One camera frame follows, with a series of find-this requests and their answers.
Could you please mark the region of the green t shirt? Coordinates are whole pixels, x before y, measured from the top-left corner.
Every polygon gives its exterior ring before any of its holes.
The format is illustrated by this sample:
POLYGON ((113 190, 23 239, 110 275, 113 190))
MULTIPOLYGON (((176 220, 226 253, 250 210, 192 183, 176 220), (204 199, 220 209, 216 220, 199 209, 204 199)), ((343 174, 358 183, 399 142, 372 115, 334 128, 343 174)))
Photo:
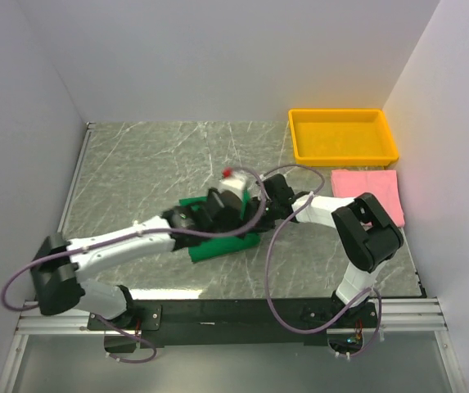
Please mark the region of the green t shirt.
MULTIPOLYGON (((192 198, 202 198, 205 196, 191 197, 181 199, 180 201, 188 202, 192 198)), ((258 200, 250 196, 249 204, 247 205, 246 218, 248 221, 252 219, 258 208, 258 200)), ((175 240, 174 249, 176 251, 187 249, 191 261, 194 263, 203 260, 210 260, 216 257, 229 255, 238 251, 244 251, 260 243, 260 235, 257 232, 245 233, 245 237, 189 237, 189 236, 176 236, 175 233, 171 237, 175 240)))

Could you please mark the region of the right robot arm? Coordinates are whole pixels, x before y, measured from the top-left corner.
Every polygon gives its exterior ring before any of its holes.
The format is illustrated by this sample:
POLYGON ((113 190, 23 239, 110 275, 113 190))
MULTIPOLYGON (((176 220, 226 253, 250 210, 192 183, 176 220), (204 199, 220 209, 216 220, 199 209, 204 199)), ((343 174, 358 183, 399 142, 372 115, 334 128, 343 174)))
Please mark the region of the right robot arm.
POLYGON ((404 236, 378 198, 365 192, 354 197, 294 192, 283 174, 264 174, 268 212, 265 223, 279 223, 271 242, 288 224, 318 225, 339 237, 348 260, 344 276, 332 294, 341 309, 367 301, 387 260, 404 244, 404 236))

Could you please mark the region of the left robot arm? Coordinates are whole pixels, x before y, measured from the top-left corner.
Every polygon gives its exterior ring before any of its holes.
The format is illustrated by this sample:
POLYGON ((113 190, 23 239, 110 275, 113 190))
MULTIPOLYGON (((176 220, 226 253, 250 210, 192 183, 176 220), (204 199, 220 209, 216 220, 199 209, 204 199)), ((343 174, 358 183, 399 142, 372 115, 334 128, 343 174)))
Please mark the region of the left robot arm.
POLYGON ((81 309, 107 320, 122 321, 138 312, 127 287, 99 282, 102 271, 148 255, 196 248, 213 240, 245 234, 250 195, 245 187, 211 188, 205 199, 175 206, 128 228, 95 237, 66 240, 61 233, 47 237, 31 268, 41 314, 53 316, 81 309))

